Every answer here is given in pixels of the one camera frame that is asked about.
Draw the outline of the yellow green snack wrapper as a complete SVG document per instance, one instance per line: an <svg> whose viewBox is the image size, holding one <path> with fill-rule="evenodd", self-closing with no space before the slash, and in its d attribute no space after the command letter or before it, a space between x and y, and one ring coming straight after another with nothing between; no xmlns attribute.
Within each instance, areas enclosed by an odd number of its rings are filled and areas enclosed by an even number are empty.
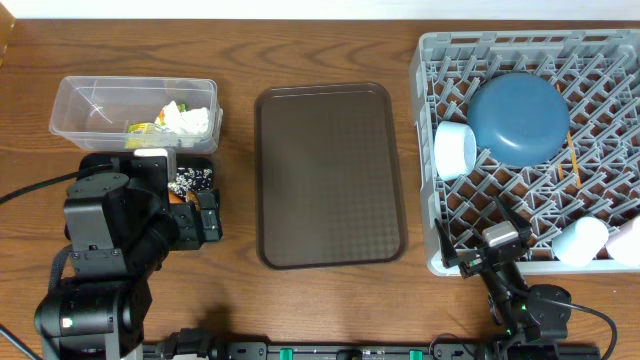
<svg viewBox="0 0 640 360"><path fill-rule="evenodd" d="M126 149L176 147L182 144L181 135L188 135L182 124L185 104L174 101L165 105L153 122L130 125L125 141Z"/></svg>

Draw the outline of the light blue bowl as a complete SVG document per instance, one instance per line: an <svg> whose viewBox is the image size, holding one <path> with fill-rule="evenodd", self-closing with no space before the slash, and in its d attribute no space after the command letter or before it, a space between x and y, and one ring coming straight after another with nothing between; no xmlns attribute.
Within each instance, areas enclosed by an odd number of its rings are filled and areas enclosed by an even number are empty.
<svg viewBox="0 0 640 360"><path fill-rule="evenodd" d="M438 176L443 181L469 175L476 163L476 138L470 126L442 122L434 138L434 159Z"/></svg>

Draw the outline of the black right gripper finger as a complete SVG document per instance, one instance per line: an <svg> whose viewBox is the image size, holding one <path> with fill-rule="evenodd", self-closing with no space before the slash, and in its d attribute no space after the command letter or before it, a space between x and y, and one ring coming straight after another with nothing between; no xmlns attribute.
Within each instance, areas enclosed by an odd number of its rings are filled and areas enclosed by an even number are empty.
<svg viewBox="0 0 640 360"><path fill-rule="evenodd" d="M511 222L519 234L519 239L523 245L527 245L532 233L530 222L514 211L504 200L499 197L493 198L502 217Z"/></svg>
<svg viewBox="0 0 640 360"><path fill-rule="evenodd" d="M445 268L457 266L459 264L459 257L447 231L438 219L434 220L434 224L439 236L441 261L443 266Z"/></svg>

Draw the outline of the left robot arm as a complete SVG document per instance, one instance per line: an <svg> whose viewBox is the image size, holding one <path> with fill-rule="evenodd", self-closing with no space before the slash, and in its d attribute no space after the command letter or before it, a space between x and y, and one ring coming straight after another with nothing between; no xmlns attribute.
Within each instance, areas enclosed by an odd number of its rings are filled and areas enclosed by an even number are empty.
<svg viewBox="0 0 640 360"><path fill-rule="evenodd" d="M144 339L150 275L172 251L222 237L219 192L169 199L165 156L92 153L67 190L65 232L34 317L45 359L121 359Z"/></svg>

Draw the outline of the wooden chopstick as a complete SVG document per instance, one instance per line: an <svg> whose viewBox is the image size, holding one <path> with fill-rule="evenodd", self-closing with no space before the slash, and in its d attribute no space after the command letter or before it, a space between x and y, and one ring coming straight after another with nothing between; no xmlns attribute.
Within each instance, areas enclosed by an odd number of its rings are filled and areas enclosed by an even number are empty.
<svg viewBox="0 0 640 360"><path fill-rule="evenodd" d="M560 181L564 180L564 172L561 163L557 164L557 175Z"/></svg>
<svg viewBox="0 0 640 360"><path fill-rule="evenodd" d="M567 148L570 150L570 159L571 159L572 171L573 171L573 174L575 175L576 188L580 190L582 188L582 181L580 178L579 167L577 163L577 156L576 156L575 148L573 145L573 139L570 132L567 133Z"/></svg>

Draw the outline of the light blue cup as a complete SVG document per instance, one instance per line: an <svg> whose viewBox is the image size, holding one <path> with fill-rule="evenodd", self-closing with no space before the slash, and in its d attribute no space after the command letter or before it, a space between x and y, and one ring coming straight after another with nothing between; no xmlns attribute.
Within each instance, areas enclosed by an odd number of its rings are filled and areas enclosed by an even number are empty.
<svg viewBox="0 0 640 360"><path fill-rule="evenodd" d="M603 221L585 216L552 240L552 251L563 264L584 267L596 257L608 238L609 231Z"/></svg>

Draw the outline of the dark blue plate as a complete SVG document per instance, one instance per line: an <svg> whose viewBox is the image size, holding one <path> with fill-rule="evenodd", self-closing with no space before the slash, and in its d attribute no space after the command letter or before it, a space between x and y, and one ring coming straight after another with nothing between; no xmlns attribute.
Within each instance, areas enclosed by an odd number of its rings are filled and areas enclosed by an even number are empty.
<svg viewBox="0 0 640 360"><path fill-rule="evenodd" d="M569 107L560 92L528 73L508 73L486 82L471 98L466 118L477 145L514 167L552 159L570 125Z"/></svg>

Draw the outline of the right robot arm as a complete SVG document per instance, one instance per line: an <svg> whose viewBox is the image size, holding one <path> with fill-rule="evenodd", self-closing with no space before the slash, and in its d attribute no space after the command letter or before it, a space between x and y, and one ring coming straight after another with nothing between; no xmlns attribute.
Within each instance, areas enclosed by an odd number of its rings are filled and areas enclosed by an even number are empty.
<svg viewBox="0 0 640 360"><path fill-rule="evenodd" d="M487 228L480 243L461 254L454 248L440 221L439 235L443 266L456 267L464 278L480 276L488 291L490 310L507 334L499 335L485 350L497 359L560 359L560 340L568 336L571 310L568 291L554 285L529 286L516 261L528 252L531 224L506 202L494 200L503 221Z"/></svg>

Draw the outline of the orange carrot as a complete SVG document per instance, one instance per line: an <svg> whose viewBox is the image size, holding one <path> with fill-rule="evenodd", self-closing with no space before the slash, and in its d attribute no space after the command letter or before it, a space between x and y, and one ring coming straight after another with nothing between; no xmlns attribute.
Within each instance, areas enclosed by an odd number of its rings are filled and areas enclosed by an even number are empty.
<svg viewBox="0 0 640 360"><path fill-rule="evenodd" d="M170 192L168 194L168 198L169 198L169 202L171 204L180 204L183 203L183 200L181 198L179 198L175 193Z"/></svg>

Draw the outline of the white napkin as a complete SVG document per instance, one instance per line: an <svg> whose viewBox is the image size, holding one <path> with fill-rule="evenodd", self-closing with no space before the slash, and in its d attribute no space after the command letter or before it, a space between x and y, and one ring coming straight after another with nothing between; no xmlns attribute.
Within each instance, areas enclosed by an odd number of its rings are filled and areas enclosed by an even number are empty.
<svg viewBox="0 0 640 360"><path fill-rule="evenodd" d="M179 135L201 135L209 127L210 110L206 107L188 110L175 101L165 105L155 120L163 131Z"/></svg>

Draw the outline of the pink cup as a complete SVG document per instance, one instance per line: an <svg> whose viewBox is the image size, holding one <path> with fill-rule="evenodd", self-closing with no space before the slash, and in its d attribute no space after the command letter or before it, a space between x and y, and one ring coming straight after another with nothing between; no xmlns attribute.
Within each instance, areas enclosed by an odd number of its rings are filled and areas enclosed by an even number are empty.
<svg viewBox="0 0 640 360"><path fill-rule="evenodd" d="M639 223L638 216L629 220L605 245L609 256L625 266L639 265Z"/></svg>

